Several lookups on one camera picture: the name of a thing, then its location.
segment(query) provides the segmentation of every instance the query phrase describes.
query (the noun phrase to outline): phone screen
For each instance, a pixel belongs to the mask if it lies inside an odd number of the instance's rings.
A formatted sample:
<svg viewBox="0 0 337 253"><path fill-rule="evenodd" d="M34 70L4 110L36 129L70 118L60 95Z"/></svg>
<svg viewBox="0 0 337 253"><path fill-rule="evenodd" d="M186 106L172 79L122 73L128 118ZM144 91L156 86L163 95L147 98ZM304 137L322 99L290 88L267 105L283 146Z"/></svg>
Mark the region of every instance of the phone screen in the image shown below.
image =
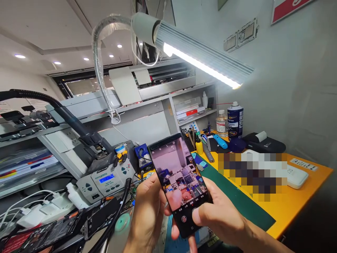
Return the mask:
<svg viewBox="0 0 337 253"><path fill-rule="evenodd" d="M192 211L209 194L205 182L181 134L168 137L149 147L152 162L183 238L200 227L192 220Z"/></svg>

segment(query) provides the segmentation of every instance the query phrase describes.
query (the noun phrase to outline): recessed downlight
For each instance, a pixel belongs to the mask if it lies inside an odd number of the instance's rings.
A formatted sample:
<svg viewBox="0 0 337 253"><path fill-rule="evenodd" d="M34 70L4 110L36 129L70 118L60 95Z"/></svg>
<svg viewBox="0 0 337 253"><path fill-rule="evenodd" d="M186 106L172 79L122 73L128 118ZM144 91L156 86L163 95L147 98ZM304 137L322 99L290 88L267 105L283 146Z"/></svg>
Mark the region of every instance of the recessed downlight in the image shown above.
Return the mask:
<svg viewBox="0 0 337 253"><path fill-rule="evenodd" d="M26 58L25 56L23 56L21 54L15 54L14 56L17 57L17 58L20 58L20 59L25 59Z"/></svg>

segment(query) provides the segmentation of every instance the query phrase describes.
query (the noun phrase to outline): yellow bottle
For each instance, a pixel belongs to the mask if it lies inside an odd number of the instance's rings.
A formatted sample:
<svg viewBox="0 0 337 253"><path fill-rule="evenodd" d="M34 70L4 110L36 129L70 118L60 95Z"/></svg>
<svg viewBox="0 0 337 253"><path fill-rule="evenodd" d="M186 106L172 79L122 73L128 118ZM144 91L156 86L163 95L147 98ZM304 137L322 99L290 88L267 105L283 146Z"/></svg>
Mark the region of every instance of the yellow bottle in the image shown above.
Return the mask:
<svg viewBox="0 0 337 253"><path fill-rule="evenodd" d="M197 148L197 153L199 155L202 155L204 153L203 143L201 142L201 140L199 139L198 136L197 136L197 140L196 140L196 148Z"/></svg>

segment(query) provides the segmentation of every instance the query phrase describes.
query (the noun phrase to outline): aerosol spray can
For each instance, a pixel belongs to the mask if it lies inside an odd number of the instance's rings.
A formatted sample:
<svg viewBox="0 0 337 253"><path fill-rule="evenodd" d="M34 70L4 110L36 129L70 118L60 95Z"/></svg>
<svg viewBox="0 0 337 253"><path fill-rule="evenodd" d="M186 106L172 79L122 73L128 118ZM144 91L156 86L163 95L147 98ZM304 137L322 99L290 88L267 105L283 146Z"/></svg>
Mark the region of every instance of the aerosol spray can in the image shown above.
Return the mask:
<svg viewBox="0 0 337 253"><path fill-rule="evenodd" d="M243 107L234 102L227 109L228 114L228 139L242 138L243 132Z"/></svg>

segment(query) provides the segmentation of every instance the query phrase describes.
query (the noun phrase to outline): plastic bottle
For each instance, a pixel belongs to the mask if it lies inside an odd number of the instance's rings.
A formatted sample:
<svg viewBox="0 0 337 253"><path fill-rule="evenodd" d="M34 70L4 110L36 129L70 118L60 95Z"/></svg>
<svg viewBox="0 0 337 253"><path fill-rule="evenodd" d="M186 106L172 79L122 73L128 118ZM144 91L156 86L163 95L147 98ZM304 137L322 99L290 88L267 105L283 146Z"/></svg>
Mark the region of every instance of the plastic bottle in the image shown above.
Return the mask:
<svg viewBox="0 0 337 253"><path fill-rule="evenodd" d="M196 148L197 148L197 153L199 155L202 155L204 153L204 147L203 144L200 140L200 138L197 136L197 140L196 140Z"/></svg>
<svg viewBox="0 0 337 253"><path fill-rule="evenodd" d="M225 110L219 110L219 117L216 118L217 123L217 135L221 138L228 136L227 129L227 117L225 116Z"/></svg>
<svg viewBox="0 0 337 253"><path fill-rule="evenodd" d="M67 184L67 190L69 192L68 199L73 202L77 209L88 208L90 204L81 194L81 191L72 183Z"/></svg>
<svg viewBox="0 0 337 253"><path fill-rule="evenodd" d="M243 132L243 107L238 102L234 102L231 107L227 109L228 112L228 137L229 140L233 138L242 138Z"/></svg>
<svg viewBox="0 0 337 253"><path fill-rule="evenodd" d="M206 96L206 92L203 93L203 107L207 108L208 106L208 97Z"/></svg>

